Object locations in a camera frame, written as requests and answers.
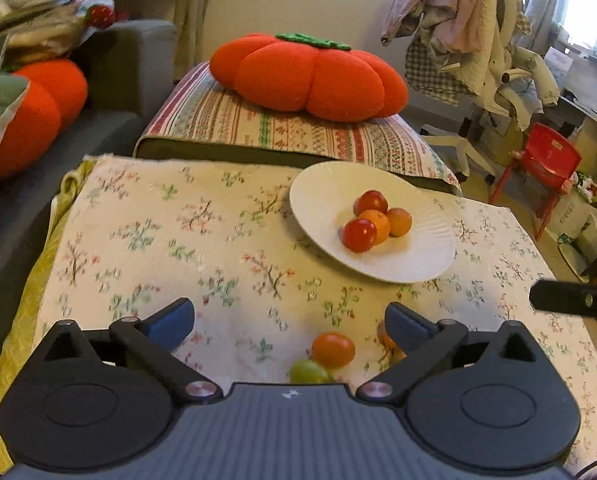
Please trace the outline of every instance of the white plate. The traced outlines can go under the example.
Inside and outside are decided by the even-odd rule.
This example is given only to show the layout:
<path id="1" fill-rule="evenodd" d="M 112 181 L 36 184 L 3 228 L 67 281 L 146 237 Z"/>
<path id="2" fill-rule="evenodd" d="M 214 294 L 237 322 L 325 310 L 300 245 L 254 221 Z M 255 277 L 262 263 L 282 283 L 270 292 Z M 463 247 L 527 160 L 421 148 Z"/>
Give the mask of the white plate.
<path id="1" fill-rule="evenodd" d="M 354 219 L 354 201 L 369 189 L 383 193 L 389 207 L 412 215 L 412 229 L 389 237 L 366 253 L 353 253 L 339 238 Z M 298 174 L 290 205 L 306 234 L 326 253 L 372 278 L 393 283 L 438 277 L 454 260 L 454 235 L 434 204 L 405 180 L 365 164 L 321 162 Z"/>

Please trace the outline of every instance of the striped cushion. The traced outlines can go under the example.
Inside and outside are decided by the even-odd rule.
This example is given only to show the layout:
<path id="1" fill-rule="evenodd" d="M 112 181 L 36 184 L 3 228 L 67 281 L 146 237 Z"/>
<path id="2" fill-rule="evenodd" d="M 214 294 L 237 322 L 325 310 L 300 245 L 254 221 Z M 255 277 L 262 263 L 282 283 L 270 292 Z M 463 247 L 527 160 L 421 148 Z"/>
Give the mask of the striped cushion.
<path id="1" fill-rule="evenodd" d="M 235 144 L 311 153 L 369 164 L 404 176 L 459 183 L 399 115 L 362 123 L 331 123 L 308 114 L 274 112 L 223 88 L 201 63 L 178 84 L 138 141 L 147 138 Z"/>

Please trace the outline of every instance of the sofa armrest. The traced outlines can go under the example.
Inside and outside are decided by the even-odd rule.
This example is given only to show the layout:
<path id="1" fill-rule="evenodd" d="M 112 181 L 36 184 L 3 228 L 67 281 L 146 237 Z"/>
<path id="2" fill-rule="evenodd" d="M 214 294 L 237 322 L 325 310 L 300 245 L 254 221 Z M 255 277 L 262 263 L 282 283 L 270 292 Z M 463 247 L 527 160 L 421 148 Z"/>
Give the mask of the sofa armrest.
<path id="1" fill-rule="evenodd" d="M 175 47 L 172 23 L 135 20 L 96 32 L 72 59 L 87 78 L 90 106 L 129 110 L 147 122 L 172 91 Z"/>

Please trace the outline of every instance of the white chair base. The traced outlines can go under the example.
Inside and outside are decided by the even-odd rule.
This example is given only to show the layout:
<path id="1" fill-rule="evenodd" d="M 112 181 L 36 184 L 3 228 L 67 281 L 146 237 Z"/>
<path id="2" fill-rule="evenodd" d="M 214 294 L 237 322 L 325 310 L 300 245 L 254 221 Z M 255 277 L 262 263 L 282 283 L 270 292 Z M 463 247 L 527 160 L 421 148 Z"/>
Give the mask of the white chair base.
<path id="1" fill-rule="evenodd" d="M 482 168 L 487 173 L 485 175 L 485 182 L 493 184 L 496 179 L 496 171 L 485 160 L 474 146 L 469 143 L 466 137 L 461 137 L 453 132 L 447 130 L 440 130 L 429 124 L 423 125 L 421 128 L 421 135 L 425 136 L 425 142 L 430 146 L 451 146 L 456 150 L 457 159 L 459 160 L 459 170 L 455 173 L 459 182 L 465 182 L 469 176 L 469 157 L 479 168 Z"/>

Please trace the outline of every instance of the green tomato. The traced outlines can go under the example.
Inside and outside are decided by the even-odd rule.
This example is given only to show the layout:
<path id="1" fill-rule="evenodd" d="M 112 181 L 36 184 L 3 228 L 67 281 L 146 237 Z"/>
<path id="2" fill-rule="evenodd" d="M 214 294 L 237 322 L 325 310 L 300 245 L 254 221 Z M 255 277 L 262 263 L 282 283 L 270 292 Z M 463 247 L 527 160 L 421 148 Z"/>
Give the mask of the green tomato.
<path id="1" fill-rule="evenodd" d="M 291 384 L 325 384 L 333 383 L 330 372 L 312 359 L 296 361 L 290 368 Z"/>

